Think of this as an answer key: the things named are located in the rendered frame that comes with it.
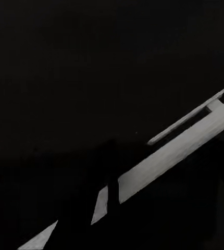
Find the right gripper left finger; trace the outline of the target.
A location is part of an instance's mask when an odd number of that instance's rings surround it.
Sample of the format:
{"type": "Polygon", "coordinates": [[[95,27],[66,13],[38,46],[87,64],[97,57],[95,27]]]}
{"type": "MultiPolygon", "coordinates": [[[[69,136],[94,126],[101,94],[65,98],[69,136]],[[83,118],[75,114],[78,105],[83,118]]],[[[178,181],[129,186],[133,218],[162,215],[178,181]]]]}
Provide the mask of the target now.
{"type": "Polygon", "coordinates": [[[116,141],[101,143],[43,250],[122,250],[116,141]],[[89,232],[103,175],[109,171],[108,220],[104,232],[89,232]]]}

